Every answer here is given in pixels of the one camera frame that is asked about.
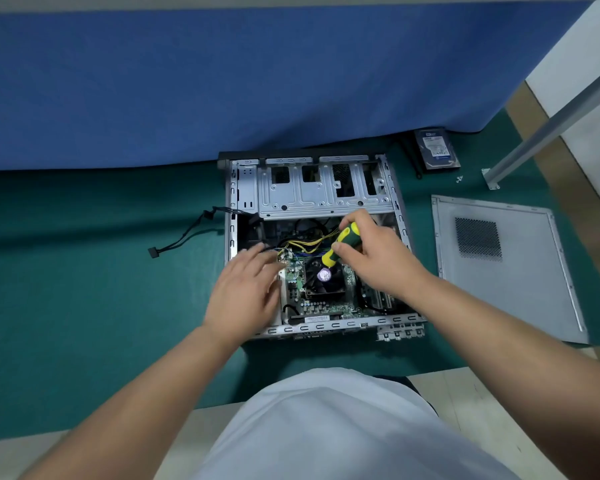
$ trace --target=cooling fan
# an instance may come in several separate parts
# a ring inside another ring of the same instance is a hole
[[[328,273],[325,269],[320,257],[304,260],[304,293],[308,299],[334,299],[344,295],[342,265],[337,263],[327,269]]]

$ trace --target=screwdriver handle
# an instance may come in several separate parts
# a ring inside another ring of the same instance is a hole
[[[352,248],[359,246],[362,244],[362,238],[360,237],[360,231],[358,229],[358,225],[355,222],[352,222],[348,226],[346,226],[339,234],[336,239],[338,242],[344,242],[345,244],[350,245]],[[327,267],[334,267],[340,256],[333,252],[332,249],[328,250],[327,254],[322,256],[322,264]]]

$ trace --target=green mat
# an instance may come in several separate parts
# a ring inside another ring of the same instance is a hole
[[[520,142],[506,113],[480,134],[451,138],[463,165],[458,173],[417,180],[398,146],[388,154],[413,247],[432,271],[433,193],[557,210],[533,162],[501,190],[487,190],[480,168]],[[147,248],[174,241],[212,205],[224,205],[215,162],[0,173],[0,438],[71,428],[201,322],[223,266],[223,218],[158,259]],[[556,219],[592,342],[600,344],[600,275],[567,218],[556,212]],[[199,407],[243,401],[313,367],[410,375],[464,366],[431,326],[424,339],[374,338],[360,332],[248,343]]]

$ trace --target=white shirt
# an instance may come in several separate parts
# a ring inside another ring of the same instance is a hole
[[[196,480],[515,479],[402,384],[314,369],[234,416]]]

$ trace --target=person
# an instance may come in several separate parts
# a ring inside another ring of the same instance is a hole
[[[570,479],[600,478],[600,363],[425,270],[365,210],[363,252],[333,249],[362,280],[426,316]],[[202,325],[91,414],[22,476],[151,479],[204,388],[270,322],[284,264],[259,244],[224,268]],[[220,435],[195,479],[509,479],[412,389],[346,369],[264,388]]]

